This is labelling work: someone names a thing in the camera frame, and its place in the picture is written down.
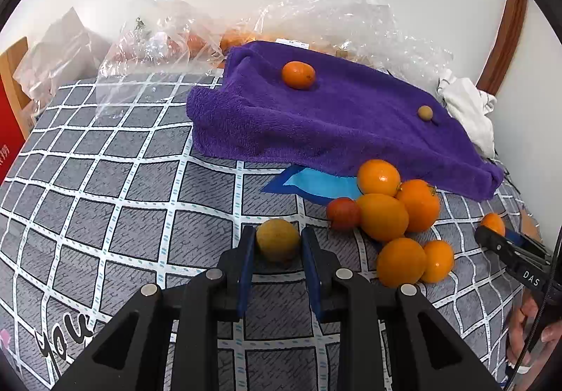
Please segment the person's right hand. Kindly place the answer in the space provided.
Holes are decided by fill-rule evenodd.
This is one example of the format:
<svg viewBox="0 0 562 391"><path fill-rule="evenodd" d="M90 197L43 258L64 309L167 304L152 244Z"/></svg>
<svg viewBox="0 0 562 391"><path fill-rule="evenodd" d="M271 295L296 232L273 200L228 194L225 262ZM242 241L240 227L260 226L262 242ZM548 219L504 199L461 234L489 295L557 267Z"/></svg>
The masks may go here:
<svg viewBox="0 0 562 391"><path fill-rule="evenodd" d="M525 340L531 332L531 325L538 314L538 305L528 288L524 289L522 300L511 311L509 320L509 346L507 348L507 359L509 364L514 365L521 354ZM561 320L548 324L540 334L540 341L535 348L525 354L520 369L530 367L531 372L538 372L547 362L554 347L557 346L561 337Z"/></svg>

